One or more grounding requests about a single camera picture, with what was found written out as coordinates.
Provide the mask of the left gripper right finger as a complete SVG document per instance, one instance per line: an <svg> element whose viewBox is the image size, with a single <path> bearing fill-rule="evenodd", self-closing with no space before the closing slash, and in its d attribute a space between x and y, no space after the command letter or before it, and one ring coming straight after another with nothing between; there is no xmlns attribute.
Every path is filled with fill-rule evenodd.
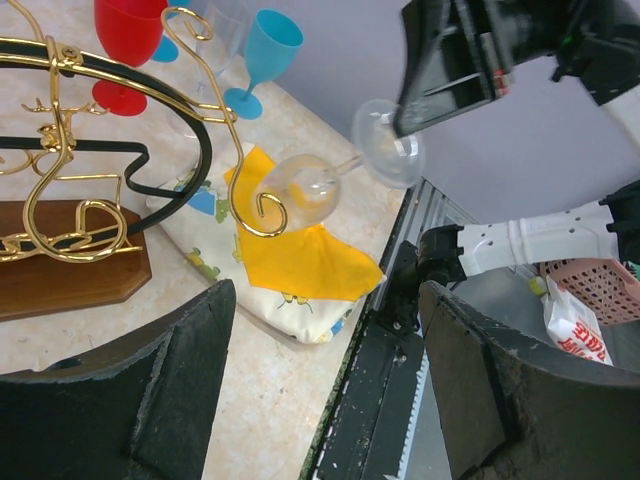
<svg viewBox="0 0 640 480"><path fill-rule="evenodd" d="M638 373L526 336L434 282L419 310L453 478L638 478Z"/></svg>

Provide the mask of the blue wine glass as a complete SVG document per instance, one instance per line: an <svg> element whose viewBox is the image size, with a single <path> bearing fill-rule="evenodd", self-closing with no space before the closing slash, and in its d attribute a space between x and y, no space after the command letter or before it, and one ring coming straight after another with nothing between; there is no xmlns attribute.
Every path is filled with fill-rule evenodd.
<svg viewBox="0 0 640 480"><path fill-rule="evenodd" d="M168 6L189 8L191 3L191 0L169 0ZM178 48L176 44L169 37L162 36L160 44L152 55L151 60L159 63L171 63L177 58Z"/></svg>
<svg viewBox="0 0 640 480"><path fill-rule="evenodd" d="M291 18L274 9L259 10L245 43L249 85L246 89L228 89L224 93L225 104L243 119L259 118L263 107L253 94L255 87L283 74L303 43L304 34Z"/></svg>

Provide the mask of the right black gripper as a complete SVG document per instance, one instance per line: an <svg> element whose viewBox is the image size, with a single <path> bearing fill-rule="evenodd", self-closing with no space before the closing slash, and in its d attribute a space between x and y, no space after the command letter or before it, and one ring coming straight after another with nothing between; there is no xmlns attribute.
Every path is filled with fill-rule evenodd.
<svg viewBox="0 0 640 480"><path fill-rule="evenodd" d="M514 67L552 53L560 36L549 1L411 1L402 20L399 136L502 98Z"/></svg>

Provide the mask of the clear wine glass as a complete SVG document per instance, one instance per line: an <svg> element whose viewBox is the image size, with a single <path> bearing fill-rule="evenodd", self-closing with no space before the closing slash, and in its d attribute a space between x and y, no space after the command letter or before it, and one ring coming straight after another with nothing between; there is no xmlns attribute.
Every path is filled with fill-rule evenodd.
<svg viewBox="0 0 640 480"><path fill-rule="evenodd" d="M421 178L426 165L422 137L399 137L393 130L396 105L374 99L362 104L352 121L357 154L340 165L300 154L281 161L254 190L253 212L260 226L270 230L280 224L279 199L287 213L287 233L322 223L336 209L344 186L342 179L362 167L374 180L391 189L407 189Z"/></svg>
<svg viewBox="0 0 640 480"><path fill-rule="evenodd" d="M249 11L244 1L170 1L170 6L184 7L200 15L213 29L211 40L195 39L195 52L218 78L238 54L248 30ZM217 98L205 70L194 62L184 92L198 103L217 104Z"/></svg>

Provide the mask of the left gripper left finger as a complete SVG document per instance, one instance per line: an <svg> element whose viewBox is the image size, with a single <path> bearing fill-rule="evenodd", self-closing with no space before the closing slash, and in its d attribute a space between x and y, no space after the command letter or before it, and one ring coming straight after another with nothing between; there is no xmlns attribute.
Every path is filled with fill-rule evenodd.
<svg viewBox="0 0 640 480"><path fill-rule="evenodd" d="M1 378L5 479L198 479L236 291L222 280L109 343Z"/></svg>

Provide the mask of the red wine glass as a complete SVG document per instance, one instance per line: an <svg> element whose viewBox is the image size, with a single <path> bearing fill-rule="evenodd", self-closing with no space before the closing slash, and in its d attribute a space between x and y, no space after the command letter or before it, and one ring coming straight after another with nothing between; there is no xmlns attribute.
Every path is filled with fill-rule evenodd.
<svg viewBox="0 0 640 480"><path fill-rule="evenodd" d="M140 67L160 44L165 0L95 0L94 25L98 39L108 57ZM136 116L147 106L146 96L106 80L92 89L94 100L103 109L119 116Z"/></svg>

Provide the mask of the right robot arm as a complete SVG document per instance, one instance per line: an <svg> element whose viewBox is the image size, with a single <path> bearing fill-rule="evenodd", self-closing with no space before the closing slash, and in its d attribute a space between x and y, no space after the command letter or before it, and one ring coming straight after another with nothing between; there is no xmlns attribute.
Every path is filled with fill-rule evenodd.
<svg viewBox="0 0 640 480"><path fill-rule="evenodd" d="M476 215L421 237L422 281L639 259L639 5L412 1L394 131Z"/></svg>

